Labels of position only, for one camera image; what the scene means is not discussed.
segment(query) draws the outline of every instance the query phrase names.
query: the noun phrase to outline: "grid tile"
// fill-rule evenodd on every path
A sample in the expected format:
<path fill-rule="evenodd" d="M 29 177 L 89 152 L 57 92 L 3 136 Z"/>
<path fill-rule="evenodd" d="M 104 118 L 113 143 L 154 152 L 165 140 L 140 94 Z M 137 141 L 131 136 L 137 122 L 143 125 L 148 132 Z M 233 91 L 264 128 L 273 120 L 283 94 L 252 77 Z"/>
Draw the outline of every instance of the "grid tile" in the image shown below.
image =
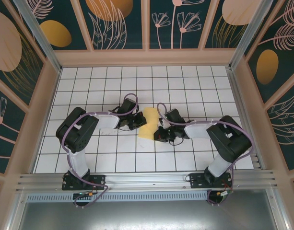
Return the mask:
<path fill-rule="evenodd" d="M 35 173 L 65 173 L 65 151 L 55 137 L 57 127 L 75 107 L 88 112 L 112 110 L 128 93 L 139 98 L 140 111 L 163 102 L 187 121 L 232 116 L 241 125 L 224 67 L 154 66 L 63 69 L 39 149 Z M 138 138 L 138 130 L 96 129 L 86 147 L 86 161 L 96 173 L 175 172 L 204 170 L 218 152 L 209 139 L 177 138 L 169 143 Z M 252 169 L 251 158 L 237 169 Z"/>

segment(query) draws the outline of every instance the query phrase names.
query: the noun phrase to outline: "vent grille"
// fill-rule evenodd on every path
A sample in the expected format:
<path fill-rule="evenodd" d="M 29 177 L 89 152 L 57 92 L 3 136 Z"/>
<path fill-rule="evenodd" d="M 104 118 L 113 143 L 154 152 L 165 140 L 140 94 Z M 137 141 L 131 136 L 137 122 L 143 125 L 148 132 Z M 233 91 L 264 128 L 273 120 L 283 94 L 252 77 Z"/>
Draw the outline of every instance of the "vent grille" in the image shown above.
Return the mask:
<path fill-rule="evenodd" d="M 98 195 L 79 199 L 78 202 L 94 200 Z M 29 194 L 28 203 L 73 202 L 73 194 Z M 175 200 L 206 200 L 207 191 L 185 192 L 131 192 L 107 193 L 98 202 L 130 202 L 130 201 L 175 201 Z"/>

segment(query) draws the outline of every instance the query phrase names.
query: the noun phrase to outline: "yellow sponge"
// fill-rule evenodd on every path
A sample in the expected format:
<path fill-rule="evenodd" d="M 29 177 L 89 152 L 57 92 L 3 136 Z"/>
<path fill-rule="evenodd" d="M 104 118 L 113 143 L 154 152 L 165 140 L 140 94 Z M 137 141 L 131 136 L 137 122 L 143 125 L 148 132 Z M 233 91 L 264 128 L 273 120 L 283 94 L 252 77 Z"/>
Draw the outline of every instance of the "yellow sponge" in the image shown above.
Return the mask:
<path fill-rule="evenodd" d="M 147 124 L 140 127 L 138 137 L 153 140 L 158 127 L 159 114 L 156 108 L 145 108 L 143 116 L 146 118 Z"/>

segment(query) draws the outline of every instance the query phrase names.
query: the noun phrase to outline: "purple cable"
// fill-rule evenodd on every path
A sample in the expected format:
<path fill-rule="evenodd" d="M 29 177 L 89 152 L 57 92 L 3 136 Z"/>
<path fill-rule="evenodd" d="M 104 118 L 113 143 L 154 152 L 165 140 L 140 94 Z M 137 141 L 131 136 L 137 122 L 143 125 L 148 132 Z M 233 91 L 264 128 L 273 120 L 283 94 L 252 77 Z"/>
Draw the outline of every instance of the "purple cable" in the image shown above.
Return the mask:
<path fill-rule="evenodd" d="M 165 113 L 167 112 L 167 107 L 166 107 L 166 105 L 165 105 L 164 103 L 158 103 L 157 106 L 156 106 L 156 109 L 157 109 L 157 112 L 158 112 L 158 114 L 160 115 L 160 117 L 161 117 L 163 120 L 165 120 L 166 122 L 168 122 L 168 123 L 170 123 L 170 124 L 172 124 L 172 125 L 176 125 L 176 126 L 188 126 L 188 125 L 193 125 L 193 124 L 210 124 L 210 123 L 219 123 L 219 124 L 223 124 L 223 125 L 230 126 L 230 127 L 232 127 L 232 128 L 237 129 L 238 131 L 242 132 L 242 133 L 243 133 L 243 134 L 244 134 L 244 135 L 250 140 L 251 145 L 252 145 L 251 150 L 250 150 L 247 154 L 245 154 L 244 156 L 241 156 L 241 157 L 237 158 L 237 159 L 236 159 L 236 160 L 235 160 L 235 161 L 229 166 L 229 168 L 228 168 L 228 170 L 229 170 L 229 169 L 232 170 L 232 175 L 231 175 L 232 185 L 231 185 L 231 188 L 233 188 L 233 179 L 234 179 L 233 166 L 234 166 L 235 163 L 236 163 L 237 161 L 239 161 L 240 159 L 243 159 L 243 158 L 245 158 L 246 156 L 249 156 L 251 153 L 253 153 L 254 149 L 256 148 L 256 145 L 255 145 L 255 143 L 254 143 L 252 137 L 251 137 L 251 136 L 250 136 L 245 130 L 243 130 L 242 128 L 240 128 L 240 127 L 238 127 L 238 126 L 235 126 L 235 125 L 233 125 L 233 124 L 230 124 L 230 123 L 228 123 L 228 122 L 224 122 L 224 121 L 211 121 L 211 122 L 210 122 L 210 121 L 193 121 L 193 122 L 190 122 L 190 123 L 176 123 L 176 122 L 169 121 L 165 116 L 163 116 L 163 115 L 161 114 L 160 109 L 159 109 L 159 105 L 162 105 L 162 106 L 165 108 Z M 213 202 L 213 201 L 211 201 L 211 200 L 209 199 L 209 195 L 210 195 L 211 191 L 212 191 L 211 189 L 208 191 L 208 194 L 207 194 L 207 201 L 208 201 L 209 204 L 216 204 L 215 202 Z"/>
<path fill-rule="evenodd" d="M 69 167 L 70 167 L 70 170 L 71 170 L 71 172 L 73 173 L 73 175 L 74 176 L 76 176 L 80 181 L 82 181 L 82 182 L 84 182 L 84 183 L 86 183 L 86 184 L 89 184 L 89 185 L 92 185 L 92 186 L 99 186 L 99 187 L 104 187 L 105 189 L 104 189 L 104 191 L 94 200 L 94 201 L 92 201 L 92 202 L 89 202 L 87 205 L 85 205 L 85 206 L 78 206 L 77 205 L 77 200 L 79 199 L 79 198 L 81 198 L 82 196 L 78 196 L 75 200 L 74 200 L 74 204 L 76 205 L 76 207 L 81 207 L 81 208 L 84 208 L 84 207 L 88 207 L 88 206 L 90 206 L 90 205 L 92 205 L 92 204 L 94 204 L 98 199 L 100 199 L 100 197 L 108 190 L 108 186 L 107 185 L 105 185 L 105 184 L 95 184 L 95 183 L 91 183 L 91 182 L 89 182 L 89 181 L 86 181 L 86 180 L 84 180 L 83 178 L 81 178 L 78 174 L 77 174 L 77 172 L 73 169 L 73 166 L 72 166 L 72 164 L 71 164 L 71 161 L 70 161 L 70 151 L 69 151 L 69 149 L 67 149 L 66 147 L 65 147 L 65 140 L 66 140 L 66 137 L 67 137 L 67 135 L 69 134 L 69 132 L 70 132 L 70 130 L 82 119 L 82 118 L 84 118 L 84 117 L 86 117 L 86 116 L 89 116 L 89 115 L 96 115 L 96 114 L 100 114 L 100 115 L 118 115 L 118 116 L 126 116 L 126 115 L 128 115 L 128 114 L 131 114 L 131 113 L 133 113 L 133 111 L 134 110 L 136 110 L 136 108 L 137 108 L 137 106 L 138 106 L 138 97 L 135 95 L 135 94 L 133 94 L 133 93 L 128 93 L 127 95 L 125 95 L 124 96 L 124 99 L 126 99 L 129 95 L 134 95 L 135 97 L 136 97 L 136 104 L 135 104 L 135 106 L 134 106 L 134 108 L 132 109 L 132 110 L 130 110 L 129 112 L 127 112 L 127 113 L 124 113 L 124 114 L 116 114 L 116 113 L 112 113 L 112 112 L 90 112 L 90 113 L 85 113 L 85 114 L 83 114 L 82 116 L 80 116 L 80 117 L 78 117 L 71 125 L 70 125 L 70 127 L 67 129 L 67 131 L 66 131 L 66 133 L 65 133 L 65 135 L 64 135 L 64 137 L 62 138 L 62 141 L 61 141 L 61 147 L 66 151 L 66 153 L 67 153 L 67 161 L 68 161 L 68 165 L 69 165 Z"/>

